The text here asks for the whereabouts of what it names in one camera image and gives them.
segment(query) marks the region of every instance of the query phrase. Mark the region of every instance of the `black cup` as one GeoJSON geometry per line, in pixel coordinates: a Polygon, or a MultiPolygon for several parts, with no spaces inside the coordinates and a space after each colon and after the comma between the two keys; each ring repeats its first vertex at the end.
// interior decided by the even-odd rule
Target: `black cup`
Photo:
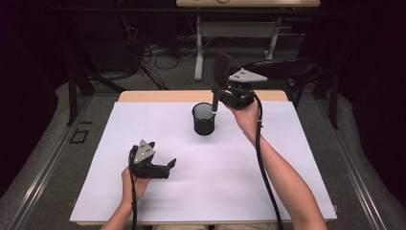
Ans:
{"type": "Polygon", "coordinates": [[[194,131],[202,136],[214,132],[214,116],[210,103],[198,103],[192,109],[194,131]]]}

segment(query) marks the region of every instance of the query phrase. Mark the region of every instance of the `black cable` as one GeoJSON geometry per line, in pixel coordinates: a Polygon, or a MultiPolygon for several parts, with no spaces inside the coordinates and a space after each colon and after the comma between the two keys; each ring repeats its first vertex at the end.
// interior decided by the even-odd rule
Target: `black cable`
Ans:
{"type": "Polygon", "coordinates": [[[256,93],[254,93],[254,97],[257,99],[257,102],[258,102],[258,124],[257,124],[257,135],[256,135],[256,140],[255,140],[255,146],[256,146],[256,150],[257,150],[257,158],[258,158],[259,169],[260,169],[260,173],[262,174],[262,179],[263,179],[263,182],[265,183],[266,190],[268,191],[269,197],[271,198],[272,204],[274,205],[275,214],[276,214],[277,220],[278,220],[278,228],[280,230],[283,230],[281,214],[280,214],[279,209],[278,209],[278,204],[277,204],[277,201],[275,200],[275,197],[274,197],[274,195],[272,193],[271,186],[269,184],[267,174],[266,174],[265,169],[263,167],[262,157],[261,157],[261,154],[260,154],[259,139],[260,139],[260,129],[262,128],[262,104],[260,103],[259,97],[257,96],[256,93]]]}
{"type": "Polygon", "coordinates": [[[137,213],[138,213],[138,209],[137,209],[137,194],[135,192],[135,181],[137,179],[134,179],[132,170],[131,170],[131,161],[132,161],[132,153],[129,155],[128,157],[128,169],[129,169],[129,177],[131,180],[131,195],[132,195],[132,202],[131,202],[131,206],[132,206],[132,226],[131,226],[131,230],[136,230],[137,228],[137,213]]]}

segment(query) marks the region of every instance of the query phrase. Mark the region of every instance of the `human arm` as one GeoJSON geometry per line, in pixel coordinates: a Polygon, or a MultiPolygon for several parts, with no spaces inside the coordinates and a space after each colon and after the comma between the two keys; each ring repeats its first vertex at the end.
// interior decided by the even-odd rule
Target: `human arm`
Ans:
{"type": "MultiPolygon", "coordinates": [[[[238,126],[250,143],[256,145],[258,102],[243,109],[230,108],[238,126]]],[[[259,137],[263,166],[281,202],[292,218],[296,230],[327,229],[313,193],[295,169],[269,144],[259,137]]]]}
{"type": "MultiPolygon", "coordinates": [[[[136,179],[135,180],[135,193],[136,199],[139,200],[147,189],[147,185],[150,179],[136,179]]],[[[125,168],[122,172],[123,181],[123,196],[122,201],[117,207],[114,214],[107,221],[107,223],[101,228],[102,230],[110,229],[124,229],[125,224],[132,212],[132,186],[130,180],[129,168],[125,168]]]]}

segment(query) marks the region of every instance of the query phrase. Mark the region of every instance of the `black curtain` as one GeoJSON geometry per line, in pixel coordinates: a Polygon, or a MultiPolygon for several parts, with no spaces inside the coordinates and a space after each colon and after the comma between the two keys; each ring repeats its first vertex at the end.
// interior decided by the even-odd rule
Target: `black curtain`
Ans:
{"type": "Polygon", "coordinates": [[[322,8],[359,14],[314,20],[299,57],[320,58],[327,67],[340,62],[339,92],[352,103],[363,151],[406,207],[405,3],[324,0],[322,8]]]}
{"type": "Polygon", "coordinates": [[[52,21],[35,1],[0,4],[2,196],[52,121],[67,61],[49,27],[52,21]]]}

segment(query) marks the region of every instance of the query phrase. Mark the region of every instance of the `white paper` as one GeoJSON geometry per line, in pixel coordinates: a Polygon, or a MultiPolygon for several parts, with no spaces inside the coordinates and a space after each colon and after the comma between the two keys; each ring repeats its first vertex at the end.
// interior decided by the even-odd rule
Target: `white paper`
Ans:
{"type": "MultiPolygon", "coordinates": [[[[176,158],[169,179],[154,179],[139,202],[140,223],[276,220],[256,151],[220,104],[215,130],[193,130],[197,103],[116,103],[106,125],[71,221],[107,221],[122,195],[121,172],[140,140],[155,142],[155,165],[176,158]]],[[[262,102],[262,135],[304,178],[325,219],[336,219],[292,103],[262,102]]],[[[290,216],[274,193],[282,219],[290,216]]]]}

